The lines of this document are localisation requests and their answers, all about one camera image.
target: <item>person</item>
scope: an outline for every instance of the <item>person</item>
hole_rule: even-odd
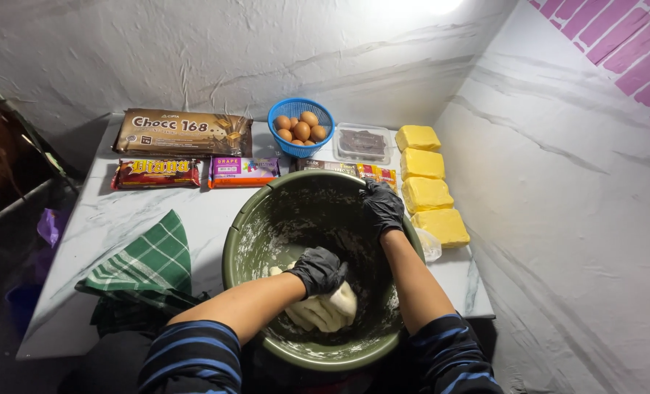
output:
[[[361,194],[365,219],[375,227],[393,274],[425,391],[502,393],[472,330],[402,232],[400,198],[388,184],[372,179],[366,179]],[[306,249],[292,269],[242,283],[174,316],[151,344],[146,337],[128,335],[125,345],[138,342],[147,356],[142,366],[124,365],[115,373],[139,368],[141,394],[240,393],[242,346],[293,302],[336,290],[346,273],[347,264],[328,250]],[[102,342],[101,349],[87,355],[89,363],[106,351]],[[90,389],[99,383],[84,384]]]

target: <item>blue striped sleeve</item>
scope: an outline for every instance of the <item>blue striped sleeve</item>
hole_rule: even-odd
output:
[[[444,315],[410,337],[425,384],[436,394],[502,394],[493,369],[459,315]]]
[[[242,385],[240,342],[210,320],[181,322],[160,332],[138,377],[140,394],[228,393]]]

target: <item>blue plastic basket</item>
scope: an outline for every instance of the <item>blue plastic basket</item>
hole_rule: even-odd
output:
[[[327,132],[327,137],[325,137],[324,140],[315,145],[306,147],[301,147],[300,145],[287,142],[285,139],[279,137],[277,129],[274,127],[274,120],[277,116],[285,115],[287,118],[300,118],[303,111],[311,111],[312,113],[315,113],[315,116],[318,117],[318,124]],[[313,100],[299,97],[282,100],[274,104],[274,106],[269,110],[267,121],[269,122],[269,130],[272,131],[274,139],[279,143],[281,150],[283,150],[288,156],[296,158],[313,156],[315,152],[319,151],[323,145],[327,144],[330,138],[335,134],[335,120],[332,119],[330,112],[328,112],[328,110],[322,105],[315,103]]]

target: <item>pink brick pattern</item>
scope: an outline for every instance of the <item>pink brick pattern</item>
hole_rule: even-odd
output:
[[[530,0],[624,94],[650,111],[650,0]]]

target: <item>plastic bag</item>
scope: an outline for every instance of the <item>plastic bag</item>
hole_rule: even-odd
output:
[[[419,242],[422,244],[424,261],[427,263],[437,261],[437,259],[442,256],[442,243],[437,239],[437,237],[422,228],[415,227],[415,231],[417,232]]]

